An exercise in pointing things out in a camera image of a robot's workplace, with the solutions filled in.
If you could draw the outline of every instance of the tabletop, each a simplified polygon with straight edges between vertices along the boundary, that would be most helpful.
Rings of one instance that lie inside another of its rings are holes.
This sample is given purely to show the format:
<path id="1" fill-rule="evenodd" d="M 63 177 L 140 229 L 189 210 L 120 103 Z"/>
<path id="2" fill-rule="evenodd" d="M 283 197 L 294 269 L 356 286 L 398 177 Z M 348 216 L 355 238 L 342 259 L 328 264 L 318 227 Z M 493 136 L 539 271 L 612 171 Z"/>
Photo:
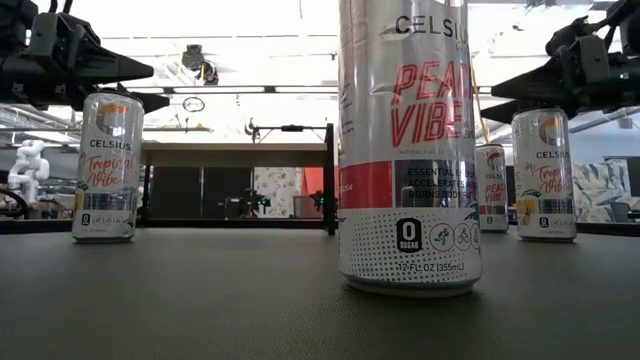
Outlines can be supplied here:
<path id="1" fill-rule="evenodd" d="M 637 358 L 637 238 L 484 235 L 475 291 L 441 300 L 348 288 L 322 231 L 134 240 L 0 236 L 0 359 Z"/>

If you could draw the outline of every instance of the can bottom rim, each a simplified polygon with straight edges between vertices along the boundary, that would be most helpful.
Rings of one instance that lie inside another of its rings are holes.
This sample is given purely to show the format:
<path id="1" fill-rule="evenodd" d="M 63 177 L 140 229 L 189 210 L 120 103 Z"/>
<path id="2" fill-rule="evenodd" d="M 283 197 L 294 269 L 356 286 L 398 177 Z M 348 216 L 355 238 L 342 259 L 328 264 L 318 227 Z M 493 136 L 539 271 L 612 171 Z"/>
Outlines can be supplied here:
<path id="1" fill-rule="evenodd" d="M 492 234 L 505 234 L 507 232 L 509 232 L 509 229 L 486 229 L 486 230 L 482 230 L 480 229 L 481 233 L 492 233 Z"/>
<path id="2" fill-rule="evenodd" d="M 522 241 L 527 241 L 527 242 L 573 243 L 576 237 L 573 236 L 573 237 L 567 237 L 567 238 L 559 238 L 559 237 L 545 238 L 545 237 L 535 237 L 535 236 L 520 236 L 520 238 L 522 238 Z"/>
<path id="3" fill-rule="evenodd" d="M 127 244 L 131 243 L 133 236 L 110 238 L 76 238 L 76 244 Z"/>
<path id="4" fill-rule="evenodd" d="M 346 276 L 347 284 L 355 289 L 379 295 L 388 295 L 405 298 L 440 299 L 461 296 L 473 290 L 473 284 L 477 280 L 470 280 L 463 283 L 448 286 L 427 287 L 411 286 L 410 284 L 388 284 L 384 282 L 373 282 L 352 276 Z"/>

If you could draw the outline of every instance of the aluminum can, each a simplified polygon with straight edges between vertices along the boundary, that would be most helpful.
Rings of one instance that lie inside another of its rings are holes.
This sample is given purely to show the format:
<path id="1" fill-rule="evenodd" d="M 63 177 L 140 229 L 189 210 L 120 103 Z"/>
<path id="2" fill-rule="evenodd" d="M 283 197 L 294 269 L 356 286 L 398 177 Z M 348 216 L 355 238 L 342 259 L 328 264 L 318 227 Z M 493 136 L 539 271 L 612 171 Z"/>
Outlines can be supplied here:
<path id="1" fill-rule="evenodd" d="M 339 236 L 348 284 L 446 297 L 482 273 L 467 6 L 340 1 Z"/>
<path id="2" fill-rule="evenodd" d="M 84 103 L 72 235 L 78 242 L 129 241 L 135 232 L 144 108 L 94 93 Z"/>
<path id="3" fill-rule="evenodd" d="M 504 149 L 500 144 L 476 148 L 480 231 L 507 232 L 507 173 Z"/>
<path id="4" fill-rule="evenodd" d="M 576 237 L 568 118 L 560 109 L 513 117 L 518 234 L 524 240 L 571 242 Z"/>

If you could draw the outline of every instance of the energy drink can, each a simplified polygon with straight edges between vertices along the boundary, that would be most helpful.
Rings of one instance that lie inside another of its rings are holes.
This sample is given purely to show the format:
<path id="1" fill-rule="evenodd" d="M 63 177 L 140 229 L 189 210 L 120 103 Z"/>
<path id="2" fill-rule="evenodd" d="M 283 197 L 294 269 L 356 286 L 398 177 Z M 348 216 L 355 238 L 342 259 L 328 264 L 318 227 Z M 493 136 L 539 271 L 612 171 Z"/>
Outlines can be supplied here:
<path id="1" fill-rule="evenodd" d="M 144 108 L 94 93 L 84 102 L 72 235 L 77 242 L 129 241 L 135 231 Z"/>
<path id="2" fill-rule="evenodd" d="M 504 149 L 500 144 L 476 148 L 478 210 L 482 232 L 507 232 L 507 174 Z"/>
<path id="3" fill-rule="evenodd" d="M 560 109 L 516 114 L 513 158 L 518 234 L 523 240 L 576 237 L 568 118 Z"/>
<path id="4" fill-rule="evenodd" d="M 446 297 L 481 276 L 467 6 L 340 1 L 340 269 Z"/>

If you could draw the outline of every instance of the white ceiling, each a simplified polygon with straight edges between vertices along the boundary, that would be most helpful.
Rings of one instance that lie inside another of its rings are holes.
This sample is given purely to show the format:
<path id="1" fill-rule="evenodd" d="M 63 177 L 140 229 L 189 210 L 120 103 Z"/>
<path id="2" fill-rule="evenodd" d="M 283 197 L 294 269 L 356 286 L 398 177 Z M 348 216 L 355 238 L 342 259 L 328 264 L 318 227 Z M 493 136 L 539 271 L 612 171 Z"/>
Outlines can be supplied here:
<path id="1" fill-rule="evenodd" d="M 49 7 L 48 0 L 35 2 L 40 11 Z M 64 1 L 59 3 L 60 11 Z M 219 68 L 220 85 L 312 85 L 337 79 L 337 61 L 330 54 L 339 45 L 338 0 L 111 0 L 99 4 L 75 1 L 71 14 L 89 21 L 105 48 L 156 70 L 153 78 L 127 86 L 192 85 L 193 78 L 181 73 L 179 62 L 186 45 L 194 43 L 202 44 L 207 59 Z M 589 8 L 470 4 L 470 47 L 476 55 L 478 85 L 490 86 L 542 65 L 547 60 L 544 44 L 555 30 L 585 14 L 592 22 L 601 19 L 604 12 Z M 290 37 L 273 37 L 282 35 Z M 148 126 L 174 126 L 177 114 L 204 126 L 239 131 L 252 117 L 261 123 L 284 124 L 337 120 L 336 101 L 326 96 L 201 98 L 206 103 L 201 113 L 185 112 L 180 106 L 182 98 L 176 97 L 172 99 L 175 106 L 149 114 L 145 121 Z M 483 97 L 481 106 L 500 101 Z M 50 112 L 70 116 L 68 109 L 52 108 Z"/>

